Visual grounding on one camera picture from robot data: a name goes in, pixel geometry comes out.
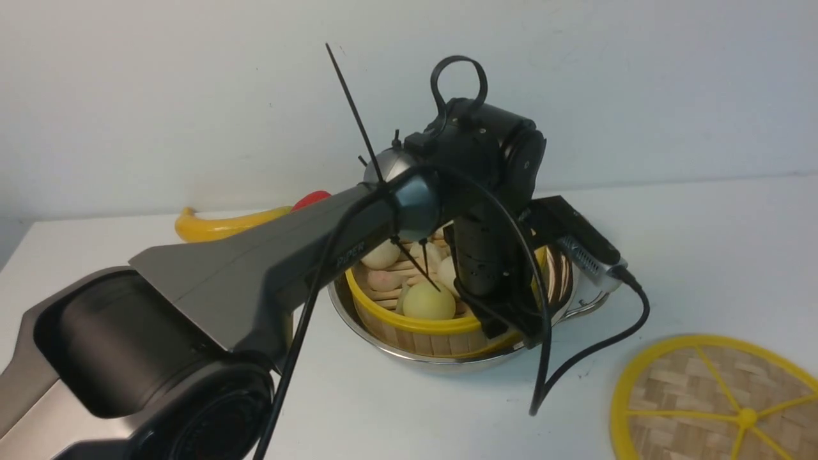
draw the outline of toy fruit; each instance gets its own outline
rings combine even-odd
[[[404,316],[409,318],[436,320],[454,318],[457,308],[455,298],[448,289],[428,281],[410,287],[402,307]]]
[[[385,272],[384,270],[372,270],[366,275],[366,282],[369,284],[369,287],[371,287],[373,291],[378,292],[394,291],[405,281],[405,277],[392,272]]]
[[[185,208],[176,218],[176,234],[188,243],[221,240],[256,225],[278,219],[282,215],[288,214],[292,209],[292,206],[282,206],[274,210],[230,219],[199,219],[193,209]]]
[[[307,207],[312,203],[317,203],[325,198],[329,198],[332,196],[329,192],[325,192],[323,190],[319,190],[317,192],[310,193],[306,195],[304,198],[300,199],[295,205],[293,206],[293,211],[300,210],[301,208]]]
[[[395,313],[403,314],[403,301],[407,298],[408,293],[409,283],[406,280],[403,280],[403,284],[401,284],[401,293],[398,295],[398,304],[395,305]]]
[[[380,243],[375,249],[371,250],[369,254],[364,255],[363,259],[361,259],[361,263],[373,270],[383,270],[398,261],[398,257],[400,256],[401,250],[391,241],[387,240]]]
[[[448,289],[455,297],[460,297],[460,294],[455,288],[455,278],[457,272],[455,271],[455,261],[451,257],[447,257],[440,262],[438,266],[438,280]]]
[[[432,242],[426,243],[426,259],[424,259],[423,245],[418,241],[412,245],[409,250],[409,255],[418,259],[421,266],[429,267],[430,272],[437,272],[441,260],[446,259],[446,253],[440,247]]]

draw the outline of bamboo steamer lid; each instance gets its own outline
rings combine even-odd
[[[622,374],[611,438],[618,460],[816,460],[818,381],[739,340],[673,338]]]

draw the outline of yellow banana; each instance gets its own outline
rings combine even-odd
[[[242,215],[230,219],[199,219],[191,208],[185,208],[176,218],[176,234],[188,243],[215,241],[231,237],[248,228],[278,219],[290,212],[292,206]]]

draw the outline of robotic arm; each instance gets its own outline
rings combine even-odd
[[[437,78],[456,61],[474,64],[480,92],[444,104]],[[561,245],[607,291],[626,264],[560,197],[531,200],[546,141],[484,103],[478,63],[447,58],[431,85],[438,116],[396,133],[358,185],[225,240],[150,248],[26,312],[0,374],[0,458],[232,460],[260,435],[261,458],[317,289],[390,237],[419,241],[452,220],[458,291],[489,336],[511,327],[543,343],[547,369],[553,312],[529,285],[533,248]]]

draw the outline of white table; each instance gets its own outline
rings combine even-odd
[[[372,349],[326,293],[268,458],[613,458],[608,408],[625,363],[650,342],[703,332],[774,350],[818,374],[818,177],[565,193],[630,261],[654,313],[636,336],[579,364],[528,416],[537,353],[486,372],[430,376]],[[0,273],[0,366],[20,315],[99,268],[178,242],[173,215],[36,223]],[[555,329],[552,369],[636,320],[622,289]]]

